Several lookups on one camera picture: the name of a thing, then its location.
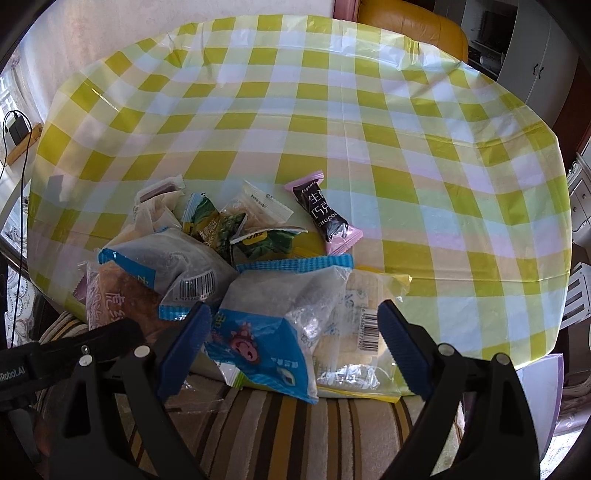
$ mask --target blue gripper pad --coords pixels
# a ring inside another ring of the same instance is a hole
[[[413,393],[427,401],[433,393],[431,367],[407,329],[408,323],[392,301],[378,307],[378,329]]]
[[[197,304],[189,311],[185,324],[158,368],[160,383],[156,396],[162,401],[176,395],[189,374],[191,364],[201,350],[212,329],[212,313],[204,303]]]

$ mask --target barcode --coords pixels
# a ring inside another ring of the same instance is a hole
[[[377,310],[362,310],[357,347],[364,352],[378,353],[379,330]]]
[[[206,300],[216,289],[216,276],[209,270],[197,277],[181,280],[179,298],[181,300]]]

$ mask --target black cable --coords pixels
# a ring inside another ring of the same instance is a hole
[[[12,320],[12,338],[10,340],[10,348],[12,348],[14,346],[14,333],[17,329],[17,312],[18,312],[18,300],[19,300],[19,296],[21,294],[21,272],[22,272],[22,260],[23,260],[23,254],[22,254],[22,247],[23,247],[23,191],[24,191],[24,183],[25,183],[25,169],[27,168],[27,160],[29,157],[29,148],[31,146],[31,137],[33,136],[33,127],[31,126],[31,121],[29,120],[29,117],[26,116],[23,112],[21,112],[20,110],[10,110],[6,116],[4,117],[4,121],[2,122],[2,140],[4,141],[4,164],[2,166],[2,172],[0,173],[0,181],[2,180],[2,175],[4,174],[4,170],[6,169],[6,165],[7,165],[7,159],[8,159],[8,150],[7,150],[7,145],[6,145],[6,120],[8,118],[8,115],[10,114],[14,114],[16,115],[17,113],[20,114],[26,121],[27,121],[27,125],[29,127],[29,139],[27,141],[27,149],[25,150],[25,161],[24,164],[22,165],[22,172],[21,172],[21,251],[20,251],[20,256],[19,256],[19,261],[18,261],[18,281],[17,281],[17,300],[15,302],[14,305],[14,318]]]

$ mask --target green snack package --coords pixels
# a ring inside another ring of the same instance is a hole
[[[289,254],[293,247],[293,239],[308,230],[297,226],[277,228],[260,228],[232,238],[231,245],[236,245],[249,261],[256,260],[269,253]]]
[[[231,264],[230,239],[240,231],[245,219],[245,213],[220,213],[205,194],[193,193],[181,222],[184,233],[213,248],[220,257]]]

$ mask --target yellow checkered tablecloth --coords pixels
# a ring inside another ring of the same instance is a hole
[[[517,365],[553,347],[571,246],[554,134],[438,48],[330,18],[187,24],[68,80],[35,161],[32,278],[83,314],[78,264],[131,220],[140,188],[176,174],[217,207],[247,179],[314,232],[281,187],[314,170],[363,229],[356,264],[412,275],[403,311],[436,341]]]

